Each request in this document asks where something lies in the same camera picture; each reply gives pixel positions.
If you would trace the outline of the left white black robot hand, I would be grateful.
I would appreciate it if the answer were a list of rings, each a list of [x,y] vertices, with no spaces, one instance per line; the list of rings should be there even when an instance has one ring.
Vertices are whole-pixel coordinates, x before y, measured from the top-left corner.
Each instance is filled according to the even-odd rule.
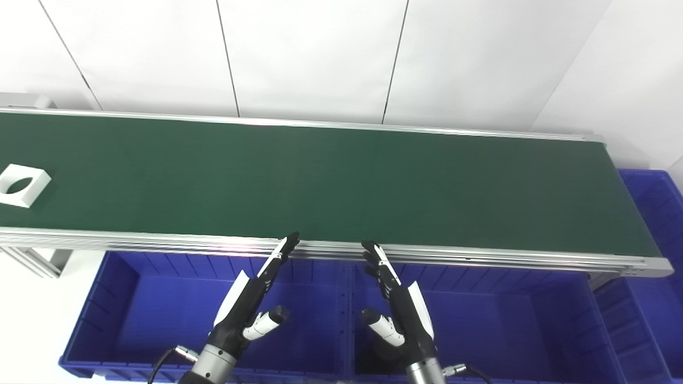
[[[220,355],[229,354],[237,359],[250,342],[275,330],[288,319],[289,311],[283,305],[267,311],[260,311],[259,306],[273,286],[280,267],[298,243],[299,233],[288,234],[256,276],[249,277],[244,271],[237,275],[219,308],[207,345],[218,348]]]

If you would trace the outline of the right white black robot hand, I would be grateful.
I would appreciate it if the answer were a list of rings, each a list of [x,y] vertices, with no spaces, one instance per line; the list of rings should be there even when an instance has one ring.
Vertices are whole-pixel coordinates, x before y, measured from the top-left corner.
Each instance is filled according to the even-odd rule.
[[[361,311],[362,321],[384,342],[397,350],[405,365],[425,365],[436,358],[434,330],[424,297],[417,282],[403,284],[382,246],[375,241],[362,241],[366,273],[378,282],[383,299],[390,305],[391,315],[377,309]]]

